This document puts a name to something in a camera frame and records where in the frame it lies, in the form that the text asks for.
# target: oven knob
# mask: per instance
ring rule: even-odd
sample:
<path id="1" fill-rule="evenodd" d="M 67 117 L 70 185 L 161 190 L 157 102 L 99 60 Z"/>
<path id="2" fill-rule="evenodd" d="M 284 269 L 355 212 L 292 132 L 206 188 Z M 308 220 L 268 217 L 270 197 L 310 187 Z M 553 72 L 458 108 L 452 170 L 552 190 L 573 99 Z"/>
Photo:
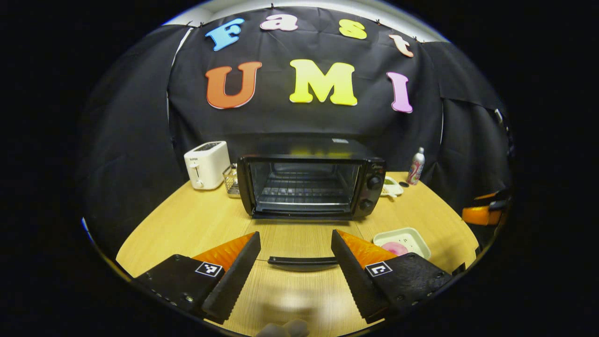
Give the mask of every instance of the oven knob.
<path id="1" fill-rule="evenodd" d="M 383 186 L 383 181 L 381 178 L 374 176 L 368 180 L 366 186 L 368 189 L 380 189 Z"/>
<path id="2" fill-rule="evenodd" d="M 373 207 L 374 207 L 374 203 L 372 201 L 368 200 L 368 199 L 363 200 L 360 203 L 360 209 L 361 210 L 369 210 L 369 209 L 372 209 Z"/>

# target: toaster oven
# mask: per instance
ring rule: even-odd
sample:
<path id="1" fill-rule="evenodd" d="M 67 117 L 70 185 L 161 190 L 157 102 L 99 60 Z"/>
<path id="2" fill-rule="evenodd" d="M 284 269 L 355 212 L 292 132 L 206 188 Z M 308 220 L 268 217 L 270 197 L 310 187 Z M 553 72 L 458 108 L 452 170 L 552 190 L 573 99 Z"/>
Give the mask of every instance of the toaster oven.
<path id="1" fill-rule="evenodd" d="M 369 215 L 385 172 L 383 159 L 346 139 L 267 140 L 237 161 L 241 200 L 255 218 Z"/>

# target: spray can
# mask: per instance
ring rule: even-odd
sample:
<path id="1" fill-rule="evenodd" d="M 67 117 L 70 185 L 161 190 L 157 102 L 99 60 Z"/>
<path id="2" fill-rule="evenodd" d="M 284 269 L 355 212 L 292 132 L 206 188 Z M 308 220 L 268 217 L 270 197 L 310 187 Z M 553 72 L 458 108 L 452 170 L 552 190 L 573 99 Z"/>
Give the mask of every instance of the spray can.
<path id="1" fill-rule="evenodd" d="M 410 166 L 410 172 L 408 173 L 407 183 L 410 185 L 416 185 L 422 174 L 424 168 L 424 148 L 418 148 L 418 153 L 412 158 L 412 166 Z"/>

